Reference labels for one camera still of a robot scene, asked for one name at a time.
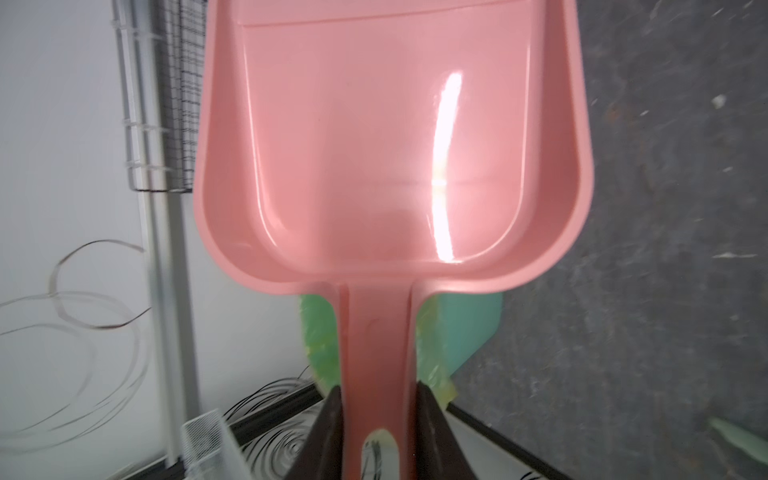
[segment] concrete floor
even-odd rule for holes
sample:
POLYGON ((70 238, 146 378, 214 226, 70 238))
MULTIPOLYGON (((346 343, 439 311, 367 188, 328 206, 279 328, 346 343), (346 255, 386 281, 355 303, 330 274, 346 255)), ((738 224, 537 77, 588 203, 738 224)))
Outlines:
POLYGON ((768 478, 706 427, 768 439, 768 1, 578 4, 591 214, 457 403, 575 480, 768 478))

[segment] white wall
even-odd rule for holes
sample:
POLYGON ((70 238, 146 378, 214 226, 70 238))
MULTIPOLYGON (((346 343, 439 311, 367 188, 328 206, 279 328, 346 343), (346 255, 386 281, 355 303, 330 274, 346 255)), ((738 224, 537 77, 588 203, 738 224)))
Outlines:
MULTIPOLYGON (((136 194, 127 188, 124 169, 110 20, 105 0, 0 1, 0 303, 44 293, 51 268, 85 242, 141 242, 136 194)), ((250 292, 225 277, 202 247, 190 201, 184 199, 203 408, 226 409, 306 365, 296 299, 250 292)), ((147 305, 143 268, 131 250, 94 245, 62 268, 60 290, 107 294, 141 311, 147 305)), ((65 305, 84 321, 119 321, 98 304, 65 305)), ((38 327, 0 336, 0 478, 106 478, 161 454, 157 377, 145 355, 151 352, 150 320, 138 323, 139 362, 150 362, 149 370, 125 409, 99 430, 26 454, 8 450, 56 443, 87 424, 14 438, 8 431, 70 402, 55 421, 41 425, 91 411, 126 375, 134 334, 38 327), (90 366, 83 342, 92 345, 95 363, 92 382, 78 396, 90 366)), ((50 300, 0 309, 0 334, 39 323, 67 326, 50 300)))

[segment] light green object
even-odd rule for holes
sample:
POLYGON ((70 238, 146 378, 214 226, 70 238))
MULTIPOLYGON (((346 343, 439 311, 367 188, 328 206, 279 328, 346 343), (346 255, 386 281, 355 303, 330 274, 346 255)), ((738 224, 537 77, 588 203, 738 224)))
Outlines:
POLYGON ((710 427, 717 430, 728 443, 737 447, 758 462, 768 465, 768 442, 741 427, 735 426, 733 423, 726 422, 717 417, 710 418, 709 424, 710 427))
MULTIPOLYGON (((336 316, 317 295, 301 296, 304 346, 315 381, 325 395, 341 383, 336 316)), ((416 370, 440 406, 456 397, 450 375, 498 328, 502 294, 444 294, 427 300, 416 317, 416 370)))

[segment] dustpan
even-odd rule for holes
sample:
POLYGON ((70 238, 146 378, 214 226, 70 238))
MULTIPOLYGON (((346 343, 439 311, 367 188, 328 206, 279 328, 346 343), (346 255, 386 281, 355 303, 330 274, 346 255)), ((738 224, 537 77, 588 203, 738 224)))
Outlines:
POLYGON ((574 0, 209 3, 197 225, 243 285, 333 305, 344 478, 381 430, 414 477, 419 306, 546 271, 592 169, 574 0))

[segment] green plastic bag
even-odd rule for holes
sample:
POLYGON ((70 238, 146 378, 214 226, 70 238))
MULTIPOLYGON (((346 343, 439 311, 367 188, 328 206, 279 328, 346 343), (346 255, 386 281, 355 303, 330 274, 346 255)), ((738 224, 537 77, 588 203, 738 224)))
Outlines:
MULTIPOLYGON (((341 384, 336 315, 321 296, 302 295, 300 302, 306 356, 318 390, 327 395, 331 388, 341 384)), ((456 390, 446 367, 438 309, 438 297, 433 296, 416 316, 416 375, 445 408, 456 397, 456 390)))

